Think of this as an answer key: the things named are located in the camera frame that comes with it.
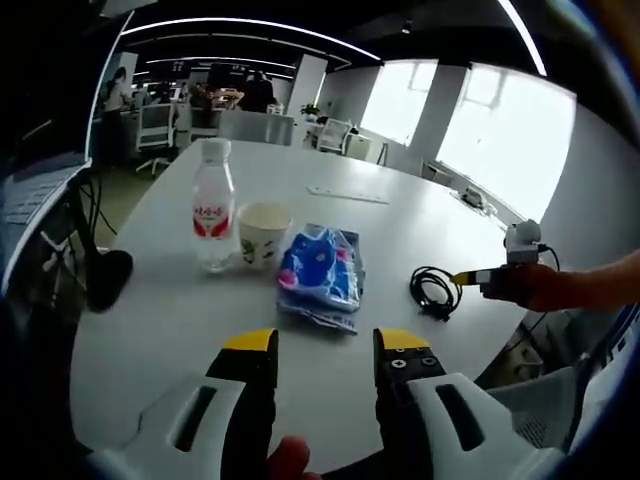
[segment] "human hand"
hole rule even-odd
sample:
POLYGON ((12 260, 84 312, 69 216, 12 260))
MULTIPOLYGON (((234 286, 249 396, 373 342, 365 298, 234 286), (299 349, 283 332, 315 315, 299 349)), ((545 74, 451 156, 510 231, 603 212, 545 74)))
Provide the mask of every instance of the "human hand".
POLYGON ((309 456, 309 446, 302 438, 284 437, 267 460, 269 480, 322 480, 318 474, 304 473, 309 456))
POLYGON ((501 269, 481 291, 485 298, 517 303, 536 312, 572 308, 577 295, 571 273, 537 263, 501 269))

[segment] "finger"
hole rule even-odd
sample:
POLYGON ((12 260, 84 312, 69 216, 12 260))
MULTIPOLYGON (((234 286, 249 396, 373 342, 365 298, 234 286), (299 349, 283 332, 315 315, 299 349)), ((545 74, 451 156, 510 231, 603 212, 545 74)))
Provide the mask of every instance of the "finger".
POLYGON ((270 480, 299 480, 309 463, 309 447, 299 437, 282 439, 267 464, 270 480))

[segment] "white table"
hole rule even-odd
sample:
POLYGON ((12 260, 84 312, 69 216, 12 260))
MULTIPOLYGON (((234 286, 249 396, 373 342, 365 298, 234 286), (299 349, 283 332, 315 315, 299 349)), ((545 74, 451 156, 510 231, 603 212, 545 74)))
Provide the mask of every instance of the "white table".
POLYGON ((273 280, 197 273, 191 189, 199 162, 195 143, 142 198, 115 241, 134 258, 129 284, 109 312, 85 313, 80 321, 71 409, 78 439, 91 448, 129 440, 140 412, 185 375, 204 375, 229 336, 276 327, 280 369, 272 448, 285 433, 303 435, 311 470, 324 472, 382 448, 374 410, 375 327, 411 330, 431 342, 448 371, 476 378, 523 317, 519 307, 485 300, 474 288, 465 290, 448 323, 418 315, 408 291, 416 267, 458 272, 505 258, 503 232, 444 187, 345 157, 233 142, 238 205, 278 201, 290 209, 294 230, 313 222, 361 235, 367 278, 359 334, 281 317, 273 280), (308 186, 374 192, 389 204, 314 196, 308 186))

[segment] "paper cup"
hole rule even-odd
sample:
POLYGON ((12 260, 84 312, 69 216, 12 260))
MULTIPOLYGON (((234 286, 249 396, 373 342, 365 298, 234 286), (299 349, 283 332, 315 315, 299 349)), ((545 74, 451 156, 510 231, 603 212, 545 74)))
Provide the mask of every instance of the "paper cup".
POLYGON ((256 270, 273 266, 290 224, 288 210, 277 203, 252 203, 241 207, 238 233, 245 265, 256 270))

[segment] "human arm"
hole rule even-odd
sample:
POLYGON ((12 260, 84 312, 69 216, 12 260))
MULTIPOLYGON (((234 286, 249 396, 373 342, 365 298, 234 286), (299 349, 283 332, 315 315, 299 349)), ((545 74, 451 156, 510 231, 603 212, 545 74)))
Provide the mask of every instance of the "human arm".
POLYGON ((640 302, 640 250, 586 272, 556 272, 545 265, 506 270, 483 291, 538 312, 570 308, 613 308, 640 302))

